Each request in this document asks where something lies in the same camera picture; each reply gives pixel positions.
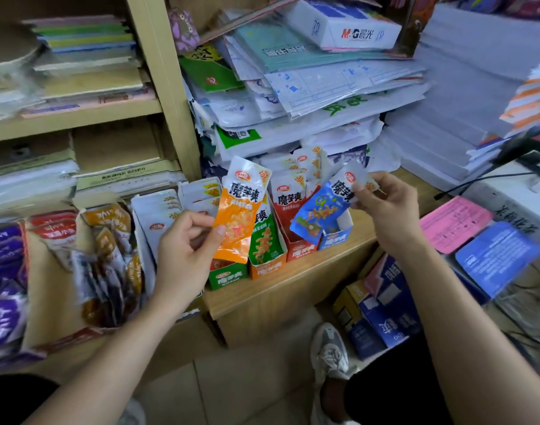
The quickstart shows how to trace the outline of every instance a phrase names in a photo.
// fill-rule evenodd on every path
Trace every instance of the shelf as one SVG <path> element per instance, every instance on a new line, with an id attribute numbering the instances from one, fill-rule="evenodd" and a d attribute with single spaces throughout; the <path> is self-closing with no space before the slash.
<path id="1" fill-rule="evenodd" d="M 160 100 L 151 99 L 111 104 L 94 109 L 51 114 L 37 118 L 25 119 L 19 117 L 0 122 L 0 141 L 161 112 Z"/>
<path id="2" fill-rule="evenodd" d="M 394 174 L 417 188 L 419 208 L 422 215 L 429 213 L 437 206 L 444 203 L 444 200 L 441 200 L 440 202 L 433 200 L 433 196 L 438 193 L 439 190 L 425 183 L 410 172 L 399 169 L 398 171 L 395 171 Z M 306 273 L 318 272 L 319 268 L 325 269 L 331 263 L 347 256 L 356 249 L 376 241 L 372 219 L 362 211 L 350 210 L 350 212 L 354 227 L 352 228 L 348 240 L 344 243 L 312 253 L 307 257 L 288 262 L 283 270 L 271 273 L 256 281 L 253 281 L 252 279 L 242 279 L 217 291 L 206 291 L 205 301 L 211 317 L 214 320 L 217 320 L 257 295 L 282 288 L 289 283 L 302 278 Z"/>

